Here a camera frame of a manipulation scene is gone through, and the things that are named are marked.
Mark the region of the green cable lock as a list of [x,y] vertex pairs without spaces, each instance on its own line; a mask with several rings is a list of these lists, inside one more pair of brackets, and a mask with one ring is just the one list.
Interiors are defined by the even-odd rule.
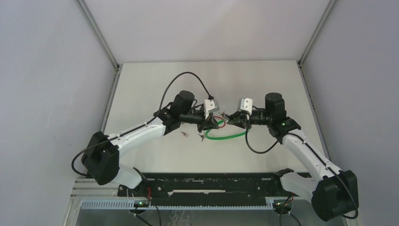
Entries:
[[234,139],[234,138],[238,138],[238,137],[241,137],[241,136],[245,135],[245,132],[241,132],[241,133],[238,133],[238,134],[233,134],[233,135],[228,135],[228,136],[223,136],[223,137],[214,137],[214,136],[210,136],[209,135],[210,131],[211,130],[206,130],[204,135],[205,135],[206,139],[215,140],[215,141]]

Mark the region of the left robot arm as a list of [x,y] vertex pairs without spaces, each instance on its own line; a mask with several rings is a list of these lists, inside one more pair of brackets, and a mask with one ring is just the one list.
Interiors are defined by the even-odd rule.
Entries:
[[81,154],[81,163],[88,175],[100,186],[120,184],[135,196],[144,195],[147,190],[144,175],[135,167],[121,164],[120,158],[135,147],[180,128],[182,123],[195,124],[198,132],[218,129],[213,116],[219,110],[217,100],[213,97],[204,100],[200,109],[196,109],[194,101],[193,93],[182,90],[140,125],[109,135],[101,131],[95,133]]

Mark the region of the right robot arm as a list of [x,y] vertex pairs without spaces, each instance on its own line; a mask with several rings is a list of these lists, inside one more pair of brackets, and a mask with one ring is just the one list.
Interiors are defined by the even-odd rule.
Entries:
[[289,150],[306,168],[310,178],[300,176],[292,169],[275,173],[272,191],[278,196],[287,192],[311,203],[317,216],[327,222],[336,217],[356,219],[359,216],[359,193],[356,175],[343,171],[309,141],[301,126],[287,116],[285,101],[280,93],[268,93],[265,107],[253,106],[253,100],[242,98],[233,114],[224,114],[229,125],[245,129],[245,139],[252,126],[267,126],[277,143]]

